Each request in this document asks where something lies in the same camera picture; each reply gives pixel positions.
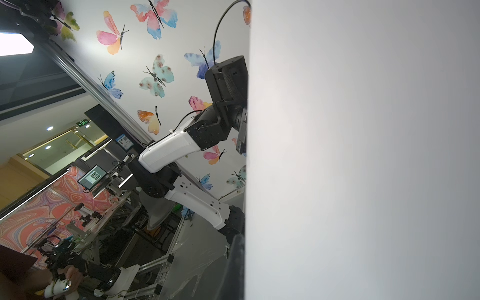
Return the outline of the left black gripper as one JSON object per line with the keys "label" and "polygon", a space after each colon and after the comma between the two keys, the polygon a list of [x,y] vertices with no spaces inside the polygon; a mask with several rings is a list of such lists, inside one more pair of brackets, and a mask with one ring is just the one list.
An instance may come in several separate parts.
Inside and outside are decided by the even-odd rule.
{"label": "left black gripper", "polygon": [[239,154],[246,155],[247,152],[247,116],[248,110],[247,108],[242,109],[242,113],[237,118],[237,143],[236,143],[236,150]]}

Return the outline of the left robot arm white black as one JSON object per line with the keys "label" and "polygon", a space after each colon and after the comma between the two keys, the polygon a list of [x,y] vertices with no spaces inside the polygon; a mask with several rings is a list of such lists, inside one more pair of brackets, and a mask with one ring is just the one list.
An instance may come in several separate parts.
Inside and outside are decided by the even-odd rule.
{"label": "left robot arm white black", "polygon": [[187,178],[176,161],[207,150],[238,132],[236,151],[246,152],[248,69],[244,56],[215,64],[206,72],[213,104],[161,141],[148,146],[128,164],[143,192],[186,206],[208,221],[228,243],[245,232],[240,208],[218,201]]}

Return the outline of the monitor screen in background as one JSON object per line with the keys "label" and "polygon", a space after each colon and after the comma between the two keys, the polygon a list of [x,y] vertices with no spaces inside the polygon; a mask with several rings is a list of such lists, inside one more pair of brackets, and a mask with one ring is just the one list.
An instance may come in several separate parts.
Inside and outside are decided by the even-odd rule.
{"label": "monitor screen in background", "polygon": [[95,165],[77,182],[87,191],[91,191],[97,186],[106,176],[107,172],[100,166]]}

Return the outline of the operator hand with controller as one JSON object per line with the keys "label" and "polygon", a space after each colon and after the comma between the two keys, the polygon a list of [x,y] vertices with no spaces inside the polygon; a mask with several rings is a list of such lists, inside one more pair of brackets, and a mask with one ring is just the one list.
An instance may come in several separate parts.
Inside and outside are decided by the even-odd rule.
{"label": "operator hand with controller", "polygon": [[54,272],[51,283],[44,290],[44,297],[51,300],[79,300],[78,288],[84,274],[73,265]]}

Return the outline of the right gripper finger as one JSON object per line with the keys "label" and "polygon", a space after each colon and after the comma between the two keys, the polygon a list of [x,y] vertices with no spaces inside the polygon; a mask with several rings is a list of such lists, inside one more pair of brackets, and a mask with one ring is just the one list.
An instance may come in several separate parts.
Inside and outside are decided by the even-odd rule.
{"label": "right gripper finger", "polygon": [[245,299],[245,237],[234,237],[216,300]]}

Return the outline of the plain text document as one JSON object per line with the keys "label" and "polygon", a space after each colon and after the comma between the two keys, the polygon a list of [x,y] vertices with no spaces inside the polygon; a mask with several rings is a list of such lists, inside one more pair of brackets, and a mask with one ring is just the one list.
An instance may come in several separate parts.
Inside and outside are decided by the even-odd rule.
{"label": "plain text document", "polygon": [[248,300],[480,297],[478,1],[255,1]]}

